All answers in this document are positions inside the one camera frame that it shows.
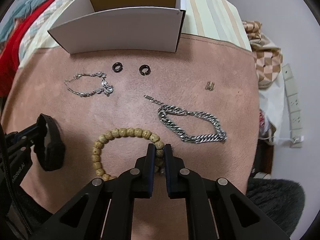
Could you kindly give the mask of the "black hoop earring left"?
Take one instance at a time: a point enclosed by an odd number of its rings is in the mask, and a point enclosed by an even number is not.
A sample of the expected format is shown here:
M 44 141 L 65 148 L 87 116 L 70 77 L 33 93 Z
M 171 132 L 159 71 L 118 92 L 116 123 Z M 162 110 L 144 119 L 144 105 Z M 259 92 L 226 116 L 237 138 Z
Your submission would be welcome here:
M 122 63 L 120 62 L 116 62 L 113 64 L 112 66 L 112 70 L 115 72 L 115 73 L 119 73 L 123 70 L 123 65 Z

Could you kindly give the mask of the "pink striped blanket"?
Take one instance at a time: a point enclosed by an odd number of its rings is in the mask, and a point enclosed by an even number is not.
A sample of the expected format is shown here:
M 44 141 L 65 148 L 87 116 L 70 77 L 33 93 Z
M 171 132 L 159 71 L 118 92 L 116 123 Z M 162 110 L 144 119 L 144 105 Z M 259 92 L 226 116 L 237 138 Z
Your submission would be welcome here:
M 8 133 L 52 116 L 66 146 L 61 169 L 46 172 L 35 154 L 22 189 L 55 213 L 96 174 L 93 144 L 114 128 L 142 128 L 170 144 L 174 155 L 204 178 L 225 177 L 247 189 L 258 139 L 258 81 L 252 54 L 230 42 L 183 34 L 175 53 L 107 50 L 68 54 L 56 45 L 33 43 L 20 62 L 5 103 L 2 126 Z M 115 73 L 114 63 L 123 70 Z M 141 65 L 151 73 L 142 76 Z M 213 91 L 205 90 L 208 81 Z M 189 111 L 215 115 L 225 142 L 190 144 L 167 129 L 158 106 L 144 95 Z

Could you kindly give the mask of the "black hoop earring right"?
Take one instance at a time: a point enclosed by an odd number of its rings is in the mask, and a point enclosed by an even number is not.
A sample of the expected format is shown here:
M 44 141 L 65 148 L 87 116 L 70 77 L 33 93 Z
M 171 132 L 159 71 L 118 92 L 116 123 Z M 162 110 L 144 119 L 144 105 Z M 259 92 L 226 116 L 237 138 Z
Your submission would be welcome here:
M 150 66 L 147 65 L 147 64 L 143 64 L 140 66 L 139 68 L 139 72 L 142 76 L 147 76 L 151 73 L 151 69 L 150 69 Z

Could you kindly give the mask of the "white power strip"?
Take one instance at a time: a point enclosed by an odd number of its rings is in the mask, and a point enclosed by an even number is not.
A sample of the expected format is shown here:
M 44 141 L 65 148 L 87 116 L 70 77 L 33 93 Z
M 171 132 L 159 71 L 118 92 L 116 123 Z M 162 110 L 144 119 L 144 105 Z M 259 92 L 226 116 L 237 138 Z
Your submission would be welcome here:
M 302 148 L 304 135 L 298 87 L 289 64 L 282 67 L 287 109 L 289 111 L 291 148 Z

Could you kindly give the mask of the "red bed sheet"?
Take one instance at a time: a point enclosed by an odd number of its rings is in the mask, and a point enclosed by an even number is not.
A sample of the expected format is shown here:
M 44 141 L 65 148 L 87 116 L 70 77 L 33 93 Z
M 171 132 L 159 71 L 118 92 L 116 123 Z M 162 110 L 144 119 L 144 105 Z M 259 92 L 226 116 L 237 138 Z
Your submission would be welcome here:
M 18 49 L 22 38 L 24 37 L 31 24 L 54 2 L 47 0 L 32 12 L 21 24 L 18 25 L 11 38 L 5 45 L 1 53 L 1 98 L 7 97 L 12 87 L 12 83 L 19 65 Z

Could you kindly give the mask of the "teal blue blanket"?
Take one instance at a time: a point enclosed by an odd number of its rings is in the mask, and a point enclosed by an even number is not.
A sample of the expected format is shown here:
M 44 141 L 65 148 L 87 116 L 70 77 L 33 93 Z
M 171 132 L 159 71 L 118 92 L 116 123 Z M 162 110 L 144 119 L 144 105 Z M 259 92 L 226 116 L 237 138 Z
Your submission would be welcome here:
M 26 19 L 37 7 L 47 0 L 20 0 L 1 23 L 1 43 L 5 42 L 13 31 L 17 19 Z

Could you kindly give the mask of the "small silver earring pair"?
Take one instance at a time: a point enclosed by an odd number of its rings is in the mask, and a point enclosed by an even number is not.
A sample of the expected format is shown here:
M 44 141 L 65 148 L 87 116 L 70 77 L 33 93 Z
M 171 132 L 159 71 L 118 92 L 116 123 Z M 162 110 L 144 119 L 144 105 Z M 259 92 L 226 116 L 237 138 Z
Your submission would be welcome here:
M 211 81 L 208 81 L 206 86 L 205 86 L 205 90 L 213 91 L 214 88 L 215 88 L 215 83 L 211 82 Z

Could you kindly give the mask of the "checkered pastel quilt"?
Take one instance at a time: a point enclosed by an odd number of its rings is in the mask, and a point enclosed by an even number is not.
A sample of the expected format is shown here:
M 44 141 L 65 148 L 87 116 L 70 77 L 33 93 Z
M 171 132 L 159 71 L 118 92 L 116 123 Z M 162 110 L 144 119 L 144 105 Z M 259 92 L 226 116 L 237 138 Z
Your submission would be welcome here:
M 44 10 L 44 12 L 40 14 L 40 16 L 37 17 L 37 19 L 31 24 L 31 26 L 28 28 L 21 39 L 18 49 L 18 63 L 23 60 L 27 50 L 29 49 L 29 46 L 31 45 L 32 41 L 40 31 L 42 26 L 46 22 L 48 22 L 49 18 L 55 12 L 61 9 L 64 5 L 68 5 L 72 1 L 73 0 L 55 0 L 47 9 Z

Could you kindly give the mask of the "black fuzzy cushion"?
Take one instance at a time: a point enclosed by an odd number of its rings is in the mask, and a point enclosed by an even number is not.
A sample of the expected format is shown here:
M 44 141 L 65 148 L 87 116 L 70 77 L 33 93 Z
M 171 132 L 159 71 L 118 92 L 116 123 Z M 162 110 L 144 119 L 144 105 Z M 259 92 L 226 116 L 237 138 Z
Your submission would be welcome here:
M 299 183 L 283 179 L 250 178 L 246 197 L 288 236 L 293 234 L 305 206 L 305 193 Z

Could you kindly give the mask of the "black hoop earring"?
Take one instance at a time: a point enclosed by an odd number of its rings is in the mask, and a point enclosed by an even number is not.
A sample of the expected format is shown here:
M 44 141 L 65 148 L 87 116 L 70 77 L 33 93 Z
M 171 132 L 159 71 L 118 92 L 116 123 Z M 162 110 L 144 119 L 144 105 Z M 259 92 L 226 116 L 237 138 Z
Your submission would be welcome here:
M 120 62 L 116 62 L 113 64 L 112 66 L 112 70 L 115 72 L 115 73 L 119 73 L 123 70 L 123 65 L 122 63 Z
M 151 69 L 150 69 L 150 66 L 147 65 L 147 64 L 143 64 L 140 66 L 139 68 L 139 72 L 142 76 L 147 76 L 151 73 Z

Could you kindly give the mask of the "brown checkered cloth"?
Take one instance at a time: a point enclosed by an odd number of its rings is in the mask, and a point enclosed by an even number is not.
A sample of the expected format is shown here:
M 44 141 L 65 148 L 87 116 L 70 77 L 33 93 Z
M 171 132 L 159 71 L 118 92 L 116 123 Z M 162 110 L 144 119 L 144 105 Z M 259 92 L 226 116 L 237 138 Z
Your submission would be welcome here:
M 281 48 L 262 33 L 260 22 L 243 21 L 242 23 L 252 49 L 258 87 L 259 89 L 267 89 L 280 74 L 283 63 Z

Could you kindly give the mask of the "white cardboard box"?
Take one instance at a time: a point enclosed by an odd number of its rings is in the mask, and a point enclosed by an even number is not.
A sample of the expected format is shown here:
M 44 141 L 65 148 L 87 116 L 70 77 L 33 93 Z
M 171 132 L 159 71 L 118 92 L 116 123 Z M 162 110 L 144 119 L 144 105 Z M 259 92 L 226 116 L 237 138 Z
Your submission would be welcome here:
M 186 0 L 74 0 L 48 30 L 69 54 L 100 50 L 174 53 Z

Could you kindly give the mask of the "white plastic bag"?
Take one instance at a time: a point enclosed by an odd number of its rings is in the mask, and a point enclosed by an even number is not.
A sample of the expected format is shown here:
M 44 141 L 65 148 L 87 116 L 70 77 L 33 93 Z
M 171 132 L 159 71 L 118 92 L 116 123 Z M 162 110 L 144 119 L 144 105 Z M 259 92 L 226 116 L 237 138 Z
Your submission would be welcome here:
M 278 76 L 267 88 L 259 89 L 259 139 L 269 145 L 279 141 L 284 111 L 284 80 Z

